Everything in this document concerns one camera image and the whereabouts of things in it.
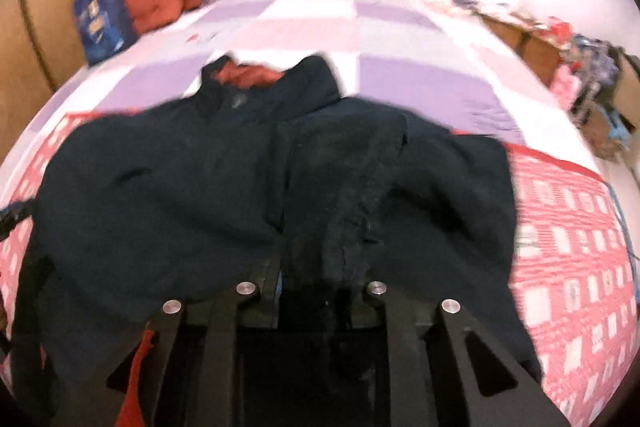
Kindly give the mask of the cluttered wooden side table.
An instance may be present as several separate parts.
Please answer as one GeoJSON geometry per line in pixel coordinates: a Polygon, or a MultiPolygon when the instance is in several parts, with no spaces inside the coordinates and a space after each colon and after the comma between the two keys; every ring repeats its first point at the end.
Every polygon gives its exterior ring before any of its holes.
{"type": "Polygon", "coordinates": [[[476,0],[450,0],[476,15],[547,88],[597,157],[614,160],[639,144],[639,57],[578,34],[557,17],[476,0]]]}

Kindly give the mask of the wooden wardrobe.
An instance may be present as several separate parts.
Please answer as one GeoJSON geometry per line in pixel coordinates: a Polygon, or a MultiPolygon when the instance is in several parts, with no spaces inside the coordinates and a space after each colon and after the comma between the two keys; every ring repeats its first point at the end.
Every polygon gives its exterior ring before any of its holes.
{"type": "Polygon", "coordinates": [[[85,64],[74,0],[1,0],[1,156],[85,64]]]}

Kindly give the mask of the purple white checkered bedsheet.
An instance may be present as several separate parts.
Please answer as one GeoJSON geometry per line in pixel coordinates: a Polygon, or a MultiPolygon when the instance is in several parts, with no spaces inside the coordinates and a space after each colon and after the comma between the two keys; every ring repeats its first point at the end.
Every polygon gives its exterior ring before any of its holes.
{"type": "Polygon", "coordinates": [[[1,167],[1,197],[27,195],[71,113],[142,109],[198,89],[222,54],[287,69],[320,53],[341,91],[414,110],[444,126],[521,143],[594,169],[554,96],[478,18],[426,0],[221,0],[82,68],[52,96],[1,167]]]}

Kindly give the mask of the red checkered blanket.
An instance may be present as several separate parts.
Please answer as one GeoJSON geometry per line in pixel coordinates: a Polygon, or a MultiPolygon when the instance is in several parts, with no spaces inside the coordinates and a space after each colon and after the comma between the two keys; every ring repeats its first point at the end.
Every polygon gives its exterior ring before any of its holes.
{"type": "MultiPolygon", "coordinates": [[[[51,158],[68,136],[82,124],[65,121],[66,130],[49,150],[46,165],[32,176],[23,176],[27,195],[14,194],[11,202],[35,198],[51,158]]],[[[624,234],[618,223],[611,193],[595,172],[521,145],[506,147],[516,206],[516,235],[509,287],[516,311],[536,351],[542,375],[535,379],[544,394],[566,417],[567,425],[586,425],[608,401],[612,387],[628,365],[628,348],[634,335],[634,273],[624,234]]],[[[13,322],[20,271],[32,234],[32,217],[9,237],[21,239],[20,251],[5,251],[2,259],[9,274],[2,277],[3,295],[13,301],[10,323],[10,369],[13,322]]],[[[373,357],[367,333],[352,323],[362,365],[369,369],[373,418],[373,357]]],[[[242,330],[241,425],[265,424],[250,413],[255,387],[265,376],[266,363],[284,337],[283,277],[280,259],[276,324],[242,330]]]]}

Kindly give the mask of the dark navy coat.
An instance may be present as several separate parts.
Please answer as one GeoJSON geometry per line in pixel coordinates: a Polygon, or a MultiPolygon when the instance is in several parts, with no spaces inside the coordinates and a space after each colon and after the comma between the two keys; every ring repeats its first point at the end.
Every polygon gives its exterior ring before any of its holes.
{"type": "Polygon", "coordinates": [[[110,388],[164,303],[206,301],[272,255],[285,337],[250,413],[349,426],[371,413],[349,322],[370,280],[454,298],[533,379],[509,279],[516,206],[506,147],[408,110],[344,98],[320,55],[242,89],[223,56],[200,89],[76,128],[32,205],[13,322],[25,426],[111,426],[110,388]]]}

